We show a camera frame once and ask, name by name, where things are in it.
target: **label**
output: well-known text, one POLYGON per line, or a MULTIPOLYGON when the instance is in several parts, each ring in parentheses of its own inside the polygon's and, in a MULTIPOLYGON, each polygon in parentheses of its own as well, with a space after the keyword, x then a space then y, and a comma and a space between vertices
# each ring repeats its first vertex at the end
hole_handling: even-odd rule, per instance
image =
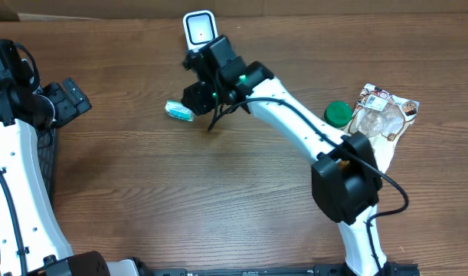
POLYGON ((370 95, 366 100, 365 107, 372 108, 373 110, 377 111, 382 111, 387 104, 387 100, 384 100, 379 96, 370 95))

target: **robotic arm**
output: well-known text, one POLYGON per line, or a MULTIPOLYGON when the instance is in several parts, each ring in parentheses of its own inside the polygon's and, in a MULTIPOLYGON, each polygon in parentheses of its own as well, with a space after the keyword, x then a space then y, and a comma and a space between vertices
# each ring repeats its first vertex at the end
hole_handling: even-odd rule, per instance
MULTIPOLYGON (((416 265, 387 262, 376 225, 366 222, 377 211, 381 179, 363 135, 345 136, 308 111, 261 63, 246 66, 220 36, 189 51, 184 66, 199 82, 187 87, 182 103, 197 115, 231 105, 215 117, 242 107, 283 133, 312 168, 313 198, 338 223, 345 243, 345 264, 318 264, 313 270, 267 270, 280 275, 418 275, 416 265), (363 166, 360 160, 372 169, 363 166)), ((38 69, 26 49, 0 40, 0 245, 2 275, 185 276, 240 275, 243 271, 150 271, 137 259, 105 262, 96 251, 73 255, 51 210, 38 165, 38 134, 60 128, 91 108, 71 80, 63 87, 39 84, 38 69), (21 60, 18 49, 31 60, 21 60)))
MULTIPOLYGON (((192 69, 199 81, 184 90, 182 103, 196 115, 215 109, 209 129, 219 117, 242 107, 279 130, 309 161, 313 198, 338 223, 345 244, 346 263, 335 270, 341 273, 337 275, 373 276, 379 271, 386 275, 399 271, 399 275, 405 275, 408 270, 417 270, 417 267, 399 267, 387 262, 376 224, 370 226, 371 235, 367 235, 366 222, 377 212, 377 191, 382 182, 374 170, 356 162, 358 159, 377 167, 366 136, 348 137, 322 122, 295 100, 261 63, 256 61, 246 66, 223 35, 199 50, 189 51, 183 65, 187 70, 192 69), (221 104, 232 107, 216 117, 221 104)), ((314 270, 326 275, 321 271, 329 273, 331 269, 334 267, 317 269, 316 266, 314 270)))

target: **brown table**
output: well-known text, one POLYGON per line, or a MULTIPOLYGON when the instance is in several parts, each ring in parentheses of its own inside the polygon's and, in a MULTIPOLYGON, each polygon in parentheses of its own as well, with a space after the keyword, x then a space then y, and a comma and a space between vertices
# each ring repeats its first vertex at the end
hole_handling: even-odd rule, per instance
MULTIPOLYGON (((468 275, 468 14, 219 18, 245 61, 265 63, 322 115, 367 82, 419 100, 389 175, 410 208, 380 219, 389 259, 422 275, 468 275)), ((152 268, 268 268, 343 262, 306 161, 243 111, 207 134, 165 102, 195 82, 180 19, 1 23, 42 83, 73 77, 93 109, 60 131, 54 212, 75 253, 152 268)), ((389 185, 380 209, 402 198, 389 185)))

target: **food packet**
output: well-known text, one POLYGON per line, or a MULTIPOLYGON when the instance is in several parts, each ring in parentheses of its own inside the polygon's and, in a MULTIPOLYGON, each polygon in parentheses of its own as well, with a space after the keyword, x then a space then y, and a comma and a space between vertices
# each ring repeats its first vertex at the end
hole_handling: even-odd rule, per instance
POLYGON ((189 110, 187 107, 182 105, 182 103, 168 100, 165 103, 165 112, 173 118, 185 120, 188 122, 192 122, 195 120, 195 114, 193 111, 189 110))
POLYGON ((414 122, 419 102, 397 97, 373 84, 359 94, 347 134, 358 131, 370 140, 378 169, 386 172, 402 133, 414 122))

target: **black cable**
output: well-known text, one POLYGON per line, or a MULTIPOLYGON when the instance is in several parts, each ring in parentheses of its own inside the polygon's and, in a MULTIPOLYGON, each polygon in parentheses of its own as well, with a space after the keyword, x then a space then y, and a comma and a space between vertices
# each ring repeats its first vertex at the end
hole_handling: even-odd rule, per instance
POLYGON ((25 46, 23 46, 22 44, 20 43, 14 43, 15 47, 21 51, 23 51, 29 58, 29 60, 31 61, 31 66, 33 67, 33 75, 34 75, 34 79, 33 79, 33 84, 31 84, 31 92, 33 91, 36 91, 39 87, 40 87, 40 73, 38 71, 38 68, 36 67, 36 62, 34 61, 34 58, 33 56, 29 53, 28 49, 26 49, 25 46))
POLYGON ((409 197, 407 196, 407 193, 392 178, 390 178, 386 174, 382 173, 380 170, 378 170, 374 166, 368 164, 363 159, 361 159, 361 158, 355 156, 354 154, 350 153, 348 150, 343 149, 340 145, 338 145, 337 143, 332 141, 330 138, 328 138, 327 135, 325 135, 316 126, 314 126, 314 124, 307 117, 305 117, 305 115, 303 115, 302 112, 297 110, 293 105, 287 103, 285 100, 275 99, 275 98, 270 98, 270 97, 258 97, 258 98, 250 98, 250 99, 243 100, 240 103, 236 103, 235 105, 230 106, 229 108, 227 108, 226 110, 221 112, 217 117, 214 117, 214 119, 211 121, 211 125, 208 127, 208 131, 210 131, 213 128, 213 126, 215 125, 215 123, 217 123, 218 120, 221 119, 224 115, 232 113, 238 107, 240 107, 240 106, 242 106, 244 104, 247 104, 247 103, 254 102, 254 101, 269 101, 269 102, 278 103, 279 105, 284 105, 285 107, 290 108, 296 115, 298 115, 300 117, 300 119, 302 119, 307 125, 309 125, 309 127, 312 128, 312 130, 317 135, 319 135, 322 139, 324 139, 329 145, 334 146, 335 149, 342 152, 345 155, 345 157, 347 157, 348 159, 352 159, 352 160, 356 161, 357 163, 359 163, 360 165, 365 166, 365 167, 369 168, 371 171, 373 171, 374 173, 378 174, 381 178, 385 179, 385 181, 389 182, 394 188, 396 188, 396 190, 398 190, 399 193, 402 195, 402 197, 404 198, 404 205, 402 207, 400 207, 399 209, 395 209, 395 210, 391 210, 391 211, 385 211, 385 212, 379 212, 377 214, 374 214, 374 215, 370 216, 368 218, 368 220, 366 221, 366 223, 365 223, 366 224, 366 232, 367 232, 368 238, 370 240, 371 253, 373 254, 372 257, 374 258, 375 263, 377 265, 378 273, 380 275, 383 275, 383 272, 382 272, 381 266, 380 266, 380 262, 378 261, 378 256, 377 256, 376 251, 375 251, 375 245, 373 244, 373 238, 371 236, 371 229, 370 229, 372 227, 371 221, 373 219, 378 218, 378 217, 398 214, 400 212, 403 212, 405 209, 407 209, 407 207, 409 206, 409 197))
POLYGON ((19 261, 21 263, 21 276, 28 275, 28 266, 26 264, 26 249, 25 245, 22 242, 21 229, 19 228, 18 215, 16 214, 16 208, 14 207, 14 202, 12 201, 11 191, 5 181, 4 174, 0 170, 0 183, 2 190, 4 191, 5 200, 7 201, 7 206, 9 208, 9 214, 11 214, 12 227, 14 229, 14 236, 16 237, 16 244, 18 246, 18 255, 19 261))
MULTIPOLYGON (((215 86, 215 92, 211 95, 215 99, 215 108, 214 108, 213 117, 211 118, 211 123, 208 129, 210 127, 213 127, 214 125, 214 119, 217 117, 217 113, 218 113, 218 93, 220 92, 220 89, 223 91, 223 88, 220 87, 221 82, 220 82, 219 74, 220 74, 220 71, 218 69, 215 71, 215 78, 213 78, 210 74, 210 78, 213 81, 213 84, 215 86)), ((221 112, 223 112, 223 104, 220 108, 220 113, 221 112)))

